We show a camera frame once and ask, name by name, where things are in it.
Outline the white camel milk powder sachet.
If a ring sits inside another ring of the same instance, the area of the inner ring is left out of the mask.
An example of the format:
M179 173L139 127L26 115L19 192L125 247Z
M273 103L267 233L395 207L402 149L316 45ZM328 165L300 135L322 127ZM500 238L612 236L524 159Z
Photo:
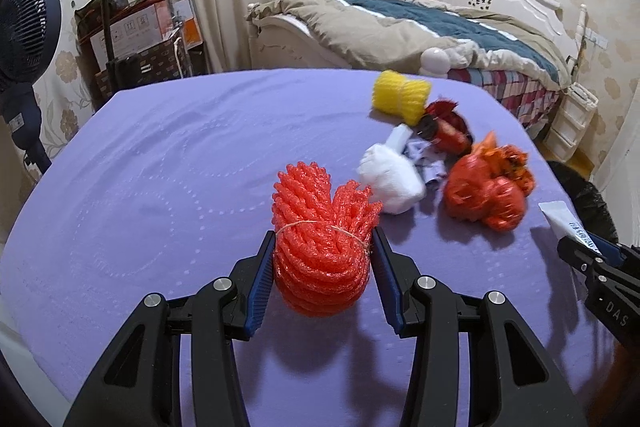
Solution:
M601 254L597 245L582 226L582 222L570 211L565 202L540 202L538 208L548 221L557 239L568 237L578 244L582 244L597 254Z

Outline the orange wrapper bag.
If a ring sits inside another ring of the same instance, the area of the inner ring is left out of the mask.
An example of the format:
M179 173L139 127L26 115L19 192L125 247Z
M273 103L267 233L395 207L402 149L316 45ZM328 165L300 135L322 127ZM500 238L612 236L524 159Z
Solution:
M528 169L528 154L512 144L499 146L495 131L488 132L482 141L474 143L472 153L488 162L493 176L504 176L514 182L525 197L534 191L536 182Z

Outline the red plastic bag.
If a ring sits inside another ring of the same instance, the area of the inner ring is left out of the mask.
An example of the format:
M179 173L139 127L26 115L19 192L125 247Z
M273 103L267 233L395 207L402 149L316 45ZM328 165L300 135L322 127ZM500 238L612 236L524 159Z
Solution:
M526 211L523 191L505 176L495 176L477 155L463 156L451 167L442 203L449 217L500 233L513 231Z

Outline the red small bottle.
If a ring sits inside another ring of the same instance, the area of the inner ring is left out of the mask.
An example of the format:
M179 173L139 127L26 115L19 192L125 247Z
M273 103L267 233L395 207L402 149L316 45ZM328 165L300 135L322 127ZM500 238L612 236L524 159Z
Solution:
M463 156L472 150L472 140L468 134L432 115L425 114L420 119L416 125L416 134L446 154Z

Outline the lavender paper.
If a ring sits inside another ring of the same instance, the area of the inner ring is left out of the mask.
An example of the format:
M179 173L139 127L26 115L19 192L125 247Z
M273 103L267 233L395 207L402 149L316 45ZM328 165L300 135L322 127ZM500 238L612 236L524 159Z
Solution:
M413 163L425 185L439 184L447 178L446 154L430 142L411 138L404 155Z

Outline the white tissue ball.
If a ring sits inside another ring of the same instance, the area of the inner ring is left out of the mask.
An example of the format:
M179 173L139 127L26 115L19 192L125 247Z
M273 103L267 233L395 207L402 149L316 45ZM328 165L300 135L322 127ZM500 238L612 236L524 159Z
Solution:
M389 215L401 215L426 195L413 163L384 144L374 144L364 152L357 173L359 182L370 187L373 202L380 202Z

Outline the white teal tube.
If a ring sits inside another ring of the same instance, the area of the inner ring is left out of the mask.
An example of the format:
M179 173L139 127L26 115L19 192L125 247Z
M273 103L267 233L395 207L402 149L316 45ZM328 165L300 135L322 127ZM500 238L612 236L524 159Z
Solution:
M409 139L413 135L413 130L406 124L398 124L386 139L384 145L394 153L401 155Z

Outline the orange-red foam net bundle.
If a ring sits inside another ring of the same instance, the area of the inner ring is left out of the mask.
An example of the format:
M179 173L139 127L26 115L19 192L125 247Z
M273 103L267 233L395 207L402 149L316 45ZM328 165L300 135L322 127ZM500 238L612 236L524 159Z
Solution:
M347 310L368 285L382 205L355 180L333 188L315 162L287 165L273 188L274 281L284 301L306 317Z

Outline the yellow foam net bundle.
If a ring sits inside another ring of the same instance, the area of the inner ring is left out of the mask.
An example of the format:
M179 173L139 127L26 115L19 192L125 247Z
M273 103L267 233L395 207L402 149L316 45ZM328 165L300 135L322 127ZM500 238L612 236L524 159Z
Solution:
M372 107L381 113L399 117L408 126L416 126L424 114L432 84L411 79L399 72L384 70L376 78Z

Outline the dark red ribbon flower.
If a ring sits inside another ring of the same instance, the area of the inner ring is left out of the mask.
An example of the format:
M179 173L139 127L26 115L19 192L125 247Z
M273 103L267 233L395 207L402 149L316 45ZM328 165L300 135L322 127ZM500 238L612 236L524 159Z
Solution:
M439 98L438 100L428 104L424 109L424 113L431 115L434 118L446 121L446 123L450 124L454 129L457 129L462 133L466 133L469 130L468 124L457 113L457 106L457 102L447 100L446 98Z

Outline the black trash bin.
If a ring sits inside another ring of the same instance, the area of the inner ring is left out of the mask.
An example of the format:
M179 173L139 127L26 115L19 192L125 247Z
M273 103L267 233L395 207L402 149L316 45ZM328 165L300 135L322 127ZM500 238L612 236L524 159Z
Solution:
M593 183L562 162L548 160L548 165L559 184L570 198L577 217L584 228L601 239L617 244L616 226L608 211L608 205Z

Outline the white wardrobe door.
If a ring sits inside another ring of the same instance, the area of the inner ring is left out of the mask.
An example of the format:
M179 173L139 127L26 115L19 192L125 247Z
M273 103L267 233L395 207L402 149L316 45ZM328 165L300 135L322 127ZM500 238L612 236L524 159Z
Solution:
M623 244L639 245L639 89L605 160L592 175Z

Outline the white plastic drawer unit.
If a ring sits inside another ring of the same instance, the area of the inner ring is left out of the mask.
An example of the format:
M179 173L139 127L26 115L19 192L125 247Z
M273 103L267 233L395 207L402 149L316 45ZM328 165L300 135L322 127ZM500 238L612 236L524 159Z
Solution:
M578 82L566 89L544 146L558 160L567 162L582 141L599 100Z

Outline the plaid bed sheet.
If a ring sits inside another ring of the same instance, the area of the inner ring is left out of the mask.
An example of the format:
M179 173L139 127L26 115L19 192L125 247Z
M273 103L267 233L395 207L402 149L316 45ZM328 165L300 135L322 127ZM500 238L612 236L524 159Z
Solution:
M504 70L450 69L448 78L479 87L507 109L525 128L546 122L561 98L538 80Z

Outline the blue beige duvet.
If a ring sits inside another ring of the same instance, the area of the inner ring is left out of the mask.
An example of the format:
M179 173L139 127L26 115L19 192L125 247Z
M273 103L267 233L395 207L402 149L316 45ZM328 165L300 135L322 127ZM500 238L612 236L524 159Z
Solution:
M276 15L301 20L356 69L415 74L423 52L437 48L454 69L519 72L550 91L572 80L556 44L510 15L435 0L272 0L251 5L246 19Z

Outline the cardboard box with labels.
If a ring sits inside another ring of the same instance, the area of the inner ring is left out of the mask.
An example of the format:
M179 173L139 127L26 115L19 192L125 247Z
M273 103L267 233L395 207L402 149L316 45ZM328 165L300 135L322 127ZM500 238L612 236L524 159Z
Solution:
M122 20L111 23L114 57L124 58L156 46L166 40L173 30L168 0L160 0L137 10Z

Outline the orange white small box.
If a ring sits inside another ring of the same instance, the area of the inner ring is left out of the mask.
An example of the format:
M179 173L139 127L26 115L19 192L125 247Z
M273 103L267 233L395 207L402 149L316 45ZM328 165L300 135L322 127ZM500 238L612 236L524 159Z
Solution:
M175 17L182 25L184 43L188 50L196 48L203 43L203 38L196 20L191 0L178 0L174 2Z

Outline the dark blue standing fan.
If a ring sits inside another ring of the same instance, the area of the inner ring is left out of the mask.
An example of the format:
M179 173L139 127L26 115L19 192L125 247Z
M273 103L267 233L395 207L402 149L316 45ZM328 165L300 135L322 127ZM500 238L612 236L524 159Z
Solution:
M53 60L61 32L60 0L2 0L1 115L29 165L46 172L41 109L34 84Z

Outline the wall socket strip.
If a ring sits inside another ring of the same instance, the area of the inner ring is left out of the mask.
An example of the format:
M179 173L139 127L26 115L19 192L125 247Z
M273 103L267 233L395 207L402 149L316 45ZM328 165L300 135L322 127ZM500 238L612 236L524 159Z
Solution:
M606 50L608 48L608 39L598 34L597 31L593 30L592 28L586 28L585 38L602 50Z

